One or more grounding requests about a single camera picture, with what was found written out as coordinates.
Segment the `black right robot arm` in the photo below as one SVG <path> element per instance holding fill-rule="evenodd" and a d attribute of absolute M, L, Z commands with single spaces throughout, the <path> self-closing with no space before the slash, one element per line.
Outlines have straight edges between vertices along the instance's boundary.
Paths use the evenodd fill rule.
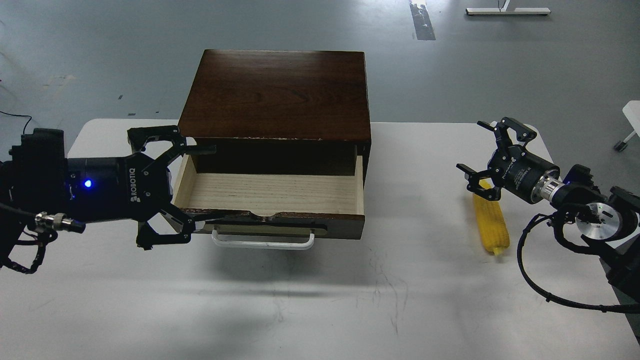
<path fill-rule="evenodd" d="M 512 117 L 496 123 L 478 121 L 493 133 L 496 150 L 487 168 L 475 171 L 466 164 L 456 167 L 464 172 L 467 189 L 487 201 L 498 201 L 503 190 L 534 205 L 548 201 L 551 214 L 537 214 L 522 230 L 516 248 L 519 271 L 526 283 L 558 305 L 595 310 L 602 313 L 639 312 L 639 198 L 614 186 L 602 194 L 588 167 L 576 164 L 561 177 L 560 167 L 527 149 L 538 133 Z M 579 255 L 597 256 L 606 266 L 606 280 L 615 289 L 634 300 L 632 305 L 592 305 L 552 294 L 537 285 L 526 273 L 522 259 L 526 238 L 538 224 L 546 222 L 555 241 Z"/>

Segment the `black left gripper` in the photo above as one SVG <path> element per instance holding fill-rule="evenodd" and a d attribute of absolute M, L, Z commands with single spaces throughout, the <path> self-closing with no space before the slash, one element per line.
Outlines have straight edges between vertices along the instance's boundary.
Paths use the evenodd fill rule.
<path fill-rule="evenodd" d="M 131 155 L 68 158 L 66 213 L 71 218 L 83 223 L 139 221 L 135 244 L 148 251 L 187 244 L 206 222 L 226 216 L 224 210 L 166 205 L 172 200 L 168 166 L 183 155 L 213 155 L 216 145 L 188 145 L 176 125 L 133 127 L 126 136 Z M 144 154 L 150 142 L 171 146 L 154 159 Z"/>

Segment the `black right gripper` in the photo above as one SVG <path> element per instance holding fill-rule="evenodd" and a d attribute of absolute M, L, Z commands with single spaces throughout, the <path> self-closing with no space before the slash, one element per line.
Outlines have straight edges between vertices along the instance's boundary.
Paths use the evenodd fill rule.
<path fill-rule="evenodd" d="M 493 133 L 496 151 L 486 170 L 478 172 L 461 162 L 455 165 L 465 175 L 467 190 L 487 201 L 499 201 L 503 188 L 529 204 L 539 203 L 544 179 L 557 179 L 560 167 L 526 150 L 538 133 L 512 117 L 503 117 L 494 125 L 477 121 L 477 125 Z M 480 180 L 486 179 L 495 186 L 480 185 Z"/>

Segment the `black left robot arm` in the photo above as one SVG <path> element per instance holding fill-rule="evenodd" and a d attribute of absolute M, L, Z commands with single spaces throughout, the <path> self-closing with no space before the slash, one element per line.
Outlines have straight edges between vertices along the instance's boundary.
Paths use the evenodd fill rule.
<path fill-rule="evenodd" d="M 1 266 L 33 274 L 60 231 L 88 223 L 137 221 L 135 243 L 187 244 L 198 221 L 172 203 L 169 165 L 183 155 L 212 155 L 215 145 L 188 145 L 176 125 L 127 132 L 132 153 L 66 157 L 64 132 L 36 128 L 1 163 Z"/>

